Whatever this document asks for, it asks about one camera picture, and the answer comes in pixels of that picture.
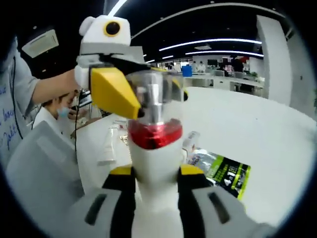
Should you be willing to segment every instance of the white wall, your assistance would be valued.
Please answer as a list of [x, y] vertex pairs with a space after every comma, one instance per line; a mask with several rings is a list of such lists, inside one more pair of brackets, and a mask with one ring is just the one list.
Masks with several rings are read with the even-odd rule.
[[257, 59], [257, 58], [250, 57], [249, 64], [250, 64], [250, 72], [256, 72], [259, 77], [265, 77], [264, 76], [264, 60], [263, 59]]
[[264, 96], [289, 106], [292, 67], [282, 26], [277, 20], [257, 15], [257, 28], [264, 53]]
[[222, 57], [230, 57], [230, 56], [218, 56], [218, 55], [193, 56], [193, 61], [196, 61], [196, 64], [199, 64], [200, 61], [202, 61], [205, 65], [208, 65], [208, 60], [221, 60]]
[[298, 34], [288, 40], [287, 45], [293, 76], [290, 106], [316, 119], [314, 108], [316, 81], [309, 56]]

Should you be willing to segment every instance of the black ceiling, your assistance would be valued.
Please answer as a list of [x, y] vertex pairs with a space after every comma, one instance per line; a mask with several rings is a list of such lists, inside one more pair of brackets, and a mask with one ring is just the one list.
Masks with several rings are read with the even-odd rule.
[[[109, 13], [118, 0], [108, 0], [106, 13]], [[115, 16], [129, 20], [131, 35], [147, 26], [177, 12], [210, 4], [209, 0], [128, 0]], [[244, 0], [243, 3], [260, 5], [269, 9], [278, 6], [272, 0]], [[18, 40], [22, 47], [35, 36], [48, 28], [54, 28], [59, 46], [31, 59], [22, 53], [38, 78], [47, 78], [71, 69], [76, 64], [79, 53], [79, 26], [86, 16], [103, 13], [104, 0], [31, 0], [25, 5], [24, 21], [19, 27]], [[132, 45], [143, 46], [146, 60], [161, 61], [164, 56], [184, 57], [186, 52], [196, 51], [191, 45], [159, 52], [160, 48], [189, 41], [212, 38], [242, 38], [256, 40], [256, 15], [264, 15], [281, 22], [286, 33], [289, 26], [286, 20], [274, 13], [242, 6], [219, 6], [200, 9], [166, 20], [132, 40]], [[211, 50], [235, 50], [258, 52], [250, 43], [209, 43]]]

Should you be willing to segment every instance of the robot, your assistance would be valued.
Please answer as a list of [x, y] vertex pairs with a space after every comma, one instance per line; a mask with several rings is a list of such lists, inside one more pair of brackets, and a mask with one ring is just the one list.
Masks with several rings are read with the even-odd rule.
[[[71, 207], [66, 236], [155, 237], [156, 214], [164, 209], [178, 216], [166, 217], [166, 226], [160, 228], [165, 237], [271, 235], [273, 228], [248, 218], [243, 205], [211, 186], [200, 169], [182, 165], [181, 104], [188, 98], [182, 77], [130, 55], [130, 25], [125, 19], [88, 17], [79, 33], [83, 39], [76, 81], [91, 91], [99, 108], [129, 119], [132, 165], [111, 171], [101, 189]], [[137, 214], [146, 219], [138, 220]]]

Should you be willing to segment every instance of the face mask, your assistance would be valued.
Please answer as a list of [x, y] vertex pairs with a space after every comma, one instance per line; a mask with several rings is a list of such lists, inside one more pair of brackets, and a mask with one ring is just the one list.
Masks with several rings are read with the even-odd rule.
[[58, 116], [61, 118], [66, 118], [68, 116], [70, 109], [66, 107], [62, 107], [61, 109], [57, 110]]

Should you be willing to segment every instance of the ceiling light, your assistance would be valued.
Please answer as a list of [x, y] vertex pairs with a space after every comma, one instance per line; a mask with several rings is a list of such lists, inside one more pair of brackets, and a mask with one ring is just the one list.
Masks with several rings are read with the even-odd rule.
[[252, 52], [244, 52], [244, 51], [197, 51], [197, 52], [186, 53], [186, 55], [204, 54], [204, 53], [231, 53], [231, 54], [243, 54], [243, 55], [264, 57], [264, 55], [261, 55], [261, 54], [256, 54]]
[[159, 51], [165, 51], [165, 50], [169, 50], [172, 48], [191, 45], [191, 44], [204, 43], [204, 42], [217, 42], [217, 41], [247, 42], [247, 43], [259, 44], [259, 45], [262, 44], [261, 41], [253, 41], [253, 40], [245, 40], [245, 39], [230, 39], [230, 38], [228, 38], [228, 39], [209, 39], [209, 40], [202, 40], [202, 41], [191, 41], [191, 42], [182, 43], [182, 44], [178, 44], [178, 45], [174, 45], [174, 46], [169, 46], [169, 47], [162, 48]]
[[164, 59], [172, 58], [172, 57], [174, 57], [174, 56], [166, 56], [166, 57], [163, 57], [162, 59], [164, 60]]
[[119, 9], [125, 4], [127, 0], [119, 0], [116, 5], [114, 5], [113, 9], [109, 12], [108, 16], [114, 16]]

